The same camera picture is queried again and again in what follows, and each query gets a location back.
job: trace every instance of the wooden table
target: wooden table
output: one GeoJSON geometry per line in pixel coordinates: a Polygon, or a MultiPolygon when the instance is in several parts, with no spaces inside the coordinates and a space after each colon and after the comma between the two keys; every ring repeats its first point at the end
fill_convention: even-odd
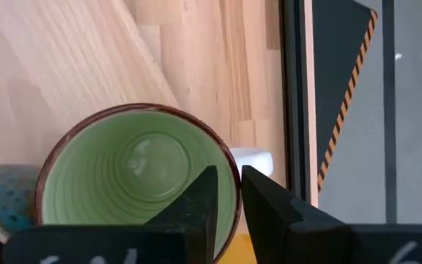
{"type": "Polygon", "coordinates": [[[278,0],[0,0],[0,163],[41,165],[86,116],[155,102],[269,150],[284,185],[278,27],[278,0]]]}

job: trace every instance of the cup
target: cup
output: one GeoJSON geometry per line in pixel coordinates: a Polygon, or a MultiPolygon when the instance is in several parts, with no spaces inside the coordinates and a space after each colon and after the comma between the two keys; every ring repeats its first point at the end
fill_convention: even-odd
{"type": "Polygon", "coordinates": [[[35,166],[0,165],[0,253],[11,234],[35,224],[34,193],[39,172],[35,166]]]}
{"type": "MultiPolygon", "coordinates": [[[[238,154],[248,158],[257,152],[238,154]]],[[[168,106],[116,106],[72,128],[43,165],[36,191],[37,220],[41,224],[144,224],[209,165],[218,168],[217,260],[240,216],[239,169],[212,129],[168,106]]]]}

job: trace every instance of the orange black hazard stripe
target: orange black hazard stripe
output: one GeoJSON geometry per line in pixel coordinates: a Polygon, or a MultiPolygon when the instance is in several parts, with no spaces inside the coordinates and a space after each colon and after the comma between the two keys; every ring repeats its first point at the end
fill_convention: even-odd
{"type": "Polygon", "coordinates": [[[319,170],[318,175],[318,186],[319,186],[319,192],[322,190],[323,183],[325,181],[325,175],[327,174],[328,165],[330,165],[331,158],[333,156],[333,153],[335,152],[335,145],[338,141],[338,138],[340,137],[340,131],[343,127],[343,121],[344,117],[346,116],[348,112],[349,104],[351,103],[352,94],[355,92],[356,83],[358,82],[358,76],[361,67],[363,66],[364,58],[366,58],[366,52],[367,48],[369,47],[369,44],[371,43],[371,38],[374,34],[374,28],[377,22],[377,13],[373,10],[371,10],[371,19],[369,20],[369,27],[367,28],[366,33],[364,34],[364,41],[363,44],[360,46],[360,51],[358,54],[358,57],[356,59],[356,64],[354,68],[352,69],[351,78],[349,79],[348,83],[348,89],[344,93],[344,99],[343,103],[341,104],[341,110],[336,118],[336,124],[333,128],[333,135],[330,138],[330,141],[328,142],[328,148],[325,152],[325,158],[323,159],[322,166],[319,170]]]}

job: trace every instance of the wooden surface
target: wooden surface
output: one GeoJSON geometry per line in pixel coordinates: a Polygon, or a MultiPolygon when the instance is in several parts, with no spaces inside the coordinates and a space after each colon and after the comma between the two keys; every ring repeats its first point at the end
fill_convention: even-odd
{"type": "Polygon", "coordinates": [[[122,0],[0,0],[0,163],[38,164],[83,118],[178,106],[122,0]]]}
{"type": "Polygon", "coordinates": [[[0,0],[0,163],[40,165],[86,116],[156,102],[271,151],[284,185],[278,0],[120,1],[0,0]]]}
{"type": "Polygon", "coordinates": [[[284,186],[278,0],[125,3],[180,107],[230,147],[271,151],[284,186]]]}
{"type": "Polygon", "coordinates": [[[319,188],[317,184],[317,126],[315,107],[315,72],[314,72],[314,18],[312,15],[312,0],[304,0],[304,22],[306,28],[306,74],[307,74],[307,105],[308,105],[308,148],[309,148],[309,185],[310,201],[319,207],[319,188]]]}

